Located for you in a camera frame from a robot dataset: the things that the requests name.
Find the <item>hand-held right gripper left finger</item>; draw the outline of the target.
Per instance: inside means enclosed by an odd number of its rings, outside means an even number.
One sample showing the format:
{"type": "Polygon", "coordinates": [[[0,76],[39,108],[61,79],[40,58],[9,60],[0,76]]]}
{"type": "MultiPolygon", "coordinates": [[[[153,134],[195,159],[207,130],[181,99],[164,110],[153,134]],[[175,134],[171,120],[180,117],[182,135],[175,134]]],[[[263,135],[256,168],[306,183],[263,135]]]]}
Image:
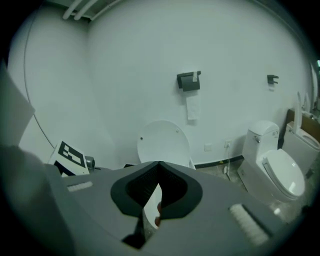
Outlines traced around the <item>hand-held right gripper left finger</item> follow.
{"type": "Polygon", "coordinates": [[[159,163],[64,179],[73,199],[73,230],[78,256],[158,256],[146,235],[147,203],[158,185],[159,163]]]}

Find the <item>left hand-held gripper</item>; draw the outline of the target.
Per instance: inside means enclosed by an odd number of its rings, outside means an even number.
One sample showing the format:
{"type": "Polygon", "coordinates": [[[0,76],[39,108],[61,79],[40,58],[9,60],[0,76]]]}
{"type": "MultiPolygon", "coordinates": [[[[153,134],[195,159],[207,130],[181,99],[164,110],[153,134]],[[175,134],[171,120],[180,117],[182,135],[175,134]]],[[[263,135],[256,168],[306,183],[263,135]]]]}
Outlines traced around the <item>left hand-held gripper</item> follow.
{"type": "Polygon", "coordinates": [[[61,140],[54,148],[48,164],[56,166],[62,177],[88,175],[95,169],[95,159],[61,140]]]}

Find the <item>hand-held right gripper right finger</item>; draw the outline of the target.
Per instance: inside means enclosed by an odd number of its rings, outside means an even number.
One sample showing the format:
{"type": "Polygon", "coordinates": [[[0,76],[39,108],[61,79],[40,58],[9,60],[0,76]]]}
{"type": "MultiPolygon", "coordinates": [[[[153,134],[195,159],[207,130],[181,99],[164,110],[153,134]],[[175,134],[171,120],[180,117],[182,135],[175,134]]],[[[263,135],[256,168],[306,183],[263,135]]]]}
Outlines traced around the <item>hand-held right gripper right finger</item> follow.
{"type": "Polygon", "coordinates": [[[174,165],[202,187],[202,199],[187,216],[165,219],[141,251],[149,256],[269,256],[290,237],[291,226],[230,181],[174,165]],[[240,228],[229,208],[242,204],[269,239],[260,246],[240,228]]]}

